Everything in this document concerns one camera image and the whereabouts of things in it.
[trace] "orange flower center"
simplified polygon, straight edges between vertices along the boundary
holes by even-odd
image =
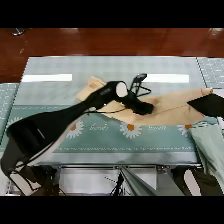
[[[189,128],[192,128],[192,125],[191,124],[187,124],[187,125],[185,125],[185,128],[188,130]]]
[[[76,124],[70,130],[74,131],[75,129],[76,129]]]
[[[128,125],[128,130],[133,131],[135,129],[135,126],[133,124]]]

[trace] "light green fabric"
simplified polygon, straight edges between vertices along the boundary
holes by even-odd
[[[224,192],[224,139],[220,126],[199,123],[191,128],[190,133],[205,173],[215,176]]]

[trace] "brown paper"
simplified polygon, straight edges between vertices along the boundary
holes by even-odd
[[[79,100],[85,100],[92,92],[103,87],[106,83],[102,80],[91,77],[88,81],[88,86],[84,88],[76,96]],[[147,96],[140,98],[141,101],[151,103],[155,106],[152,114],[138,115],[134,114],[132,110],[126,109],[117,113],[104,114],[109,118],[115,118],[128,124],[134,125],[188,125],[196,123],[204,119],[204,115],[195,110],[188,101],[206,96],[212,93],[210,88],[198,88],[182,90],[178,92],[169,93],[162,96]],[[122,110],[125,107],[112,101],[102,109],[100,112],[112,112]]]

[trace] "white flower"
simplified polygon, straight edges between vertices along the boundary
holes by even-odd
[[[140,126],[133,124],[126,124],[121,122],[120,125],[120,131],[123,132],[123,135],[125,135],[126,138],[135,138],[136,136],[139,136],[141,134],[141,130],[142,128]]]
[[[192,127],[191,124],[188,125],[177,125],[178,130],[181,132],[182,135],[188,137],[188,129]]]
[[[79,136],[82,134],[83,130],[83,121],[78,121],[69,131],[66,138],[75,138],[76,136]]]
[[[6,128],[8,128],[11,124],[15,123],[16,121],[22,120],[22,117],[14,117],[13,119],[11,119],[10,121],[8,121]]]

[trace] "brown wooden surface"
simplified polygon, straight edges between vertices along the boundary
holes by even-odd
[[[224,32],[209,28],[0,29],[0,82],[19,82],[28,57],[168,55],[224,57]]]

